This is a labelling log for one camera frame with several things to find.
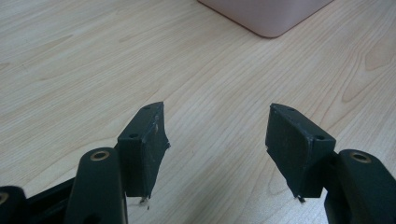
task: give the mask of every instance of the wooden table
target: wooden table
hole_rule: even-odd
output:
[[[326,192],[300,204],[266,153],[269,105],[396,176],[395,55],[394,0],[336,0],[274,39],[194,0],[2,0],[0,185],[73,177],[164,101],[172,147],[131,223],[326,223]]]

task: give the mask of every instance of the pink container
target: pink container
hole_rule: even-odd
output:
[[[266,37],[283,35],[332,0],[198,0]]]

